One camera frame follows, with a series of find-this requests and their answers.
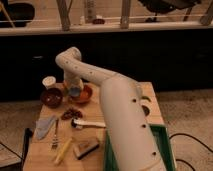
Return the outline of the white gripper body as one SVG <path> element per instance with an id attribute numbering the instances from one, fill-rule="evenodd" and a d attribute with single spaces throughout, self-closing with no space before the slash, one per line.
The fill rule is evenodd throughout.
<path id="1" fill-rule="evenodd" d="M 79 76 L 67 71 L 64 72 L 64 85 L 68 89 L 79 88 L 82 90 L 84 88 L 82 79 Z"/>

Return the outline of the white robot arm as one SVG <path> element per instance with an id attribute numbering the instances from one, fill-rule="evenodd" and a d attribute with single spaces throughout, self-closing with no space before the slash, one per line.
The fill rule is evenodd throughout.
<path id="1" fill-rule="evenodd" d="M 75 47 L 58 54 L 55 62 L 65 72 L 100 87 L 100 106 L 120 171 L 167 171 L 141 107 L 137 81 L 82 62 Z"/>

